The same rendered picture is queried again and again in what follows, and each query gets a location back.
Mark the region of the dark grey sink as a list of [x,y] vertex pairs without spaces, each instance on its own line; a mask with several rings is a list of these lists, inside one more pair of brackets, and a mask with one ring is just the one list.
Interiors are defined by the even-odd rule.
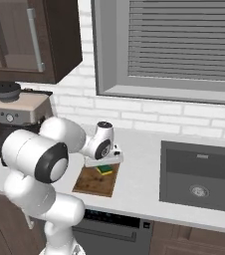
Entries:
[[159,200],[225,211],[225,147],[163,140]]

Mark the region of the glass cupboard door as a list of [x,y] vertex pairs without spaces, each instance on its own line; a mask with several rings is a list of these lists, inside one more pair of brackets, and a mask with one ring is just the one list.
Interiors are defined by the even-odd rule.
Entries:
[[0,70],[39,72],[28,8],[29,0],[0,0]]

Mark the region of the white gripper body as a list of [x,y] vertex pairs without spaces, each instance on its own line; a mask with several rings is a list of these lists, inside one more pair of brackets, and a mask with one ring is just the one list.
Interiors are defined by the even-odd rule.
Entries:
[[123,155],[109,155],[102,159],[96,160],[89,157],[85,157],[85,166],[86,167],[93,167],[93,166],[100,166],[100,165],[110,165],[110,164],[117,164],[123,162]]

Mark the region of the grey dishwasher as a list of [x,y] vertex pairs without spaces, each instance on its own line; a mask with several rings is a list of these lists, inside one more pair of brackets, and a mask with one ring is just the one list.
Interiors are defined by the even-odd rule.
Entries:
[[74,227],[94,229],[107,233],[130,236],[136,233],[135,242],[122,241],[75,231],[75,237],[87,255],[149,255],[153,222],[120,214],[89,210]]

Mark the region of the brown wooden cutting board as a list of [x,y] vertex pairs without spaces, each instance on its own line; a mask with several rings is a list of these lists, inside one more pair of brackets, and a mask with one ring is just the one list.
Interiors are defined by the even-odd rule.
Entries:
[[111,197],[119,164],[112,165],[112,172],[102,175],[95,167],[83,167],[73,192]]

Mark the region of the beige coffee machine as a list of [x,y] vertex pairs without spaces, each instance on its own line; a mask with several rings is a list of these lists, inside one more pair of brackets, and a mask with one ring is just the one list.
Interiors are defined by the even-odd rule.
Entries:
[[53,115],[52,92],[21,89],[17,83],[0,85],[0,124],[38,133],[42,122]]

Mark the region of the brown base cupboard door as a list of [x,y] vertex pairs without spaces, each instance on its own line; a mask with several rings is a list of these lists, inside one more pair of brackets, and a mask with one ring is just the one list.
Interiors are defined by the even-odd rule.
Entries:
[[0,194],[0,230],[12,255],[39,255],[45,248],[44,223],[35,218],[32,221],[30,229],[21,209]]
[[155,221],[149,255],[225,255],[225,233]]

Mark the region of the grey window with blinds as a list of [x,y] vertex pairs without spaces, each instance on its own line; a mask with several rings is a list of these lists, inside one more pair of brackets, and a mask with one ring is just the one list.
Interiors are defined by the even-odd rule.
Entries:
[[97,94],[225,105],[225,0],[91,0]]

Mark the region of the yellow and green sponge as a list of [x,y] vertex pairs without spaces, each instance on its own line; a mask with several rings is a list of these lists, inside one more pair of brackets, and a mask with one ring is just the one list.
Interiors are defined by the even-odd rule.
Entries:
[[97,171],[101,175],[108,175],[113,172],[113,168],[110,165],[100,165],[100,166],[97,166]]

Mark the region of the dark brown wall cupboard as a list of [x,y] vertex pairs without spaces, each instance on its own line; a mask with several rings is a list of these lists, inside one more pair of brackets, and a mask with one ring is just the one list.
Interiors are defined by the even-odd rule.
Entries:
[[78,0],[0,0],[0,81],[57,84],[82,60]]

